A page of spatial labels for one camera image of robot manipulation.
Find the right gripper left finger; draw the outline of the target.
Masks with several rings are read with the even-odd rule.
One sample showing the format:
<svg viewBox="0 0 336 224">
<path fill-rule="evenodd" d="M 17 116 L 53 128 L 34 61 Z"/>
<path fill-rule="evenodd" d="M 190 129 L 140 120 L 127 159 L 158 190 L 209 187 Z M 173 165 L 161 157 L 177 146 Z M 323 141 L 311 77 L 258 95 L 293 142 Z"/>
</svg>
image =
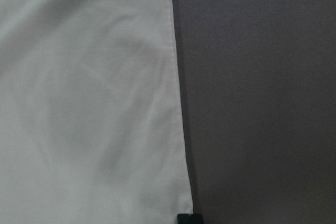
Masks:
<svg viewBox="0 0 336 224">
<path fill-rule="evenodd" d="M 177 224 L 190 224 L 190 214 L 178 214 Z"/>
</svg>

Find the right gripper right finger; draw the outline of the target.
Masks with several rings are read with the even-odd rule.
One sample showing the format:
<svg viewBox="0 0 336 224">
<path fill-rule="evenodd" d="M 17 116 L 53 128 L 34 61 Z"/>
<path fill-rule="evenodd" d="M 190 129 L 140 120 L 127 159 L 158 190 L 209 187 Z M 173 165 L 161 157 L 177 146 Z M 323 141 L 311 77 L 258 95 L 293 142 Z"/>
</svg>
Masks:
<svg viewBox="0 0 336 224">
<path fill-rule="evenodd" d="M 203 224 L 202 214 L 191 214 L 190 215 L 190 224 Z"/>
</svg>

